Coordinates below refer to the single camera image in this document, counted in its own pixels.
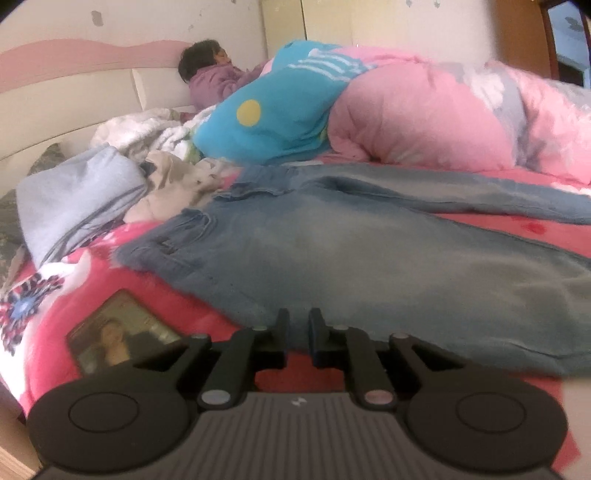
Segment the brown wooden door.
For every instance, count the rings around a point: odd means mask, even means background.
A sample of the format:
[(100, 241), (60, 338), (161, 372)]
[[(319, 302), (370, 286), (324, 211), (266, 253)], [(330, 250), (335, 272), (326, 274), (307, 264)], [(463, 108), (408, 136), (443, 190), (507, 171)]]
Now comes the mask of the brown wooden door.
[(551, 56), (539, 1), (492, 2), (499, 59), (512, 67), (551, 78)]

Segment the cream wardrobe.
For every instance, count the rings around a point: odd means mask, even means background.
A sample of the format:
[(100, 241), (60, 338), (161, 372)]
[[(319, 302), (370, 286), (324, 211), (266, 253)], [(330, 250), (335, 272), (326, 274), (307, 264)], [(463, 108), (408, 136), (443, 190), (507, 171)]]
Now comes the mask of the cream wardrobe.
[(472, 64), (498, 55), (492, 1), (263, 1), (260, 6), (270, 55), (297, 39), (401, 48)]

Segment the beige garment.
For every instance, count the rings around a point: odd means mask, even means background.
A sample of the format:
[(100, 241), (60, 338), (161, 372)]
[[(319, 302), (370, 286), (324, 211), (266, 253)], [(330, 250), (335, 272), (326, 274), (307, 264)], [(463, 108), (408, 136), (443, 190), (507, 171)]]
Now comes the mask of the beige garment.
[(186, 208), (202, 207), (240, 170), (225, 159), (204, 158), (191, 164), (158, 150), (151, 151), (142, 165), (149, 172), (147, 193), (127, 210), (126, 224), (163, 222)]

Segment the light blue sweatshirt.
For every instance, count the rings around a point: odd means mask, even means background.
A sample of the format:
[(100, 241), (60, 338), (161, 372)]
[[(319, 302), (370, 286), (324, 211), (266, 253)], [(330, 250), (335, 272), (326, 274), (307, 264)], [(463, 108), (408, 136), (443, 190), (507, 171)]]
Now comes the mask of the light blue sweatshirt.
[(94, 238), (147, 191), (143, 170), (99, 146), (29, 175), (16, 187), (24, 243), (37, 269)]

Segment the pink floral duvet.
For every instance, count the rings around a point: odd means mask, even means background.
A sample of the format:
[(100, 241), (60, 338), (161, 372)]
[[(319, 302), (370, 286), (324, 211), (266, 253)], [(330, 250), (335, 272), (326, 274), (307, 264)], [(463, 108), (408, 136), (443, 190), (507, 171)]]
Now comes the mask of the pink floral duvet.
[(528, 169), (590, 183), (590, 92), (499, 61), (430, 61), (341, 47), (368, 72), (332, 105), (332, 150), (353, 162), (485, 172)]

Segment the red floral bed blanket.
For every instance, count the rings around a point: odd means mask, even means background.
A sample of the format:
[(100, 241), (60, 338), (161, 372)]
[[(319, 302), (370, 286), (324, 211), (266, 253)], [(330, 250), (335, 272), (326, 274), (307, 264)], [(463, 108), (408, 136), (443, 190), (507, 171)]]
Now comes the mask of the red floral bed blanket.
[[(479, 176), (555, 187), (590, 197), (590, 186), (564, 181), (523, 169), (484, 172)], [(556, 245), (590, 257), (590, 226), (574, 226), (518, 216), (484, 214), (442, 215), (486, 229), (504, 231)], [(41, 273), (30, 262), (21, 270), (19, 284), (10, 293), (16, 300), (1, 298), (1, 332), (9, 325), (9, 314), (24, 319), (23, 340), (12, 356), (1, 340), (1, 445), (28, 470), (38, 470), (28, 438), (24, 415), (49, 388), (80, 377), (80, 370), (67, 344), (67, 335), (80, 322), (101, 309), (111, 297), (123, 307), (142, 305), (152, 316), (180, 333), (207, 333), (225, 340), (238, 330), (228, 319), (197, 298), (171, 289), (159, 278), (121, 267), (114, 260), (117, 247), (155, 227), (157, 223), (123, 225), (87, 247), (46, 264)], [(554, 396), (567, 413), (570, 430), (555, 468), (567, 479), (590, 479), (590, 376), (556, 379), (524, 377)], [(307, 353), (290, 353), (283, 371), (256, 375), (256, 387), (269, 392), (339, 392), (345, 388), (337, 370), (315, 370)]]

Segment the pink cream headboard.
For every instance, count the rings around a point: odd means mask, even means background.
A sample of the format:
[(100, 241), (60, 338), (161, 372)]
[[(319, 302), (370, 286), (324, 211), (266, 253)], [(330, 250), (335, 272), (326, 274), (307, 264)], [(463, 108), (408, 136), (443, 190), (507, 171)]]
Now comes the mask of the pink cream headboard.
[(154, 108), (188, 110), (176, 72), (185, 43), (121, 47), (57, 39), (1, 55), (1, 190), (13, 189), (53, 143), (66, 156), (88, 147), (97, 126)]

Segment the white grey patterned blanket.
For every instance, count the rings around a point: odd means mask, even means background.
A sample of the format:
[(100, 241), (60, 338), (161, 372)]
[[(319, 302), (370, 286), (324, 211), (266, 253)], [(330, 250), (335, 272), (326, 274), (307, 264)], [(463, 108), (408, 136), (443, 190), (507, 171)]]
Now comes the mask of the white grey patterned blanket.
[(194, 113), (154, 108), (114, 117), (97, 127), (89, 146), (112, 146), (136, 163), (143, 162), (151, 151), (163, 151), (195, 164), (204, 156), (193, 145), (192, 137), (214, 109), (215, 105)]

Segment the black smartphone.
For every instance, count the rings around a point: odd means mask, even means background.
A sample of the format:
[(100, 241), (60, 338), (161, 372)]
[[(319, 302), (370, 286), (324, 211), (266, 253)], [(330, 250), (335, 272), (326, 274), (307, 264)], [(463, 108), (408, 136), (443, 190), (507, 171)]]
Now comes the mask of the black smartphone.
[(129, 291), (119, 290), (67, 334), (66, 344), (80, 373), (88, 376), (180, 338)]

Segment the person in purple top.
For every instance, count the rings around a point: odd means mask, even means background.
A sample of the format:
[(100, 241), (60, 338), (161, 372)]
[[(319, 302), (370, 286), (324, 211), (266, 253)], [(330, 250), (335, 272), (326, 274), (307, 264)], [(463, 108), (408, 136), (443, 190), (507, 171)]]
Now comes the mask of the person in purple top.
[(233, 65), (216, 40), (207, 39), (185, 48), (177, 65), (181, 80), (188, 86), (191, 104), (196, 112), (221, 103), (243, 86), (252, 83), (263, 72), (266, 61), (252, 70)]

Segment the blue denim jeans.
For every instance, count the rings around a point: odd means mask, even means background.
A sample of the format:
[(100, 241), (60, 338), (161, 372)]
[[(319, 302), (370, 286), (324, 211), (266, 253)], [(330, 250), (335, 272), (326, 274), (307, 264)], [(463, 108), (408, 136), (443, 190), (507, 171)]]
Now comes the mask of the blue denim jeans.
[(377, 340), (402, 332), (499, 368), (588, 374), (589, 259), (456, 213), (586, 225), (590, 201), (460, 172), (252, 166), (116, 259), (245, 327), (287, 309), (296, 348), (318, 308)]

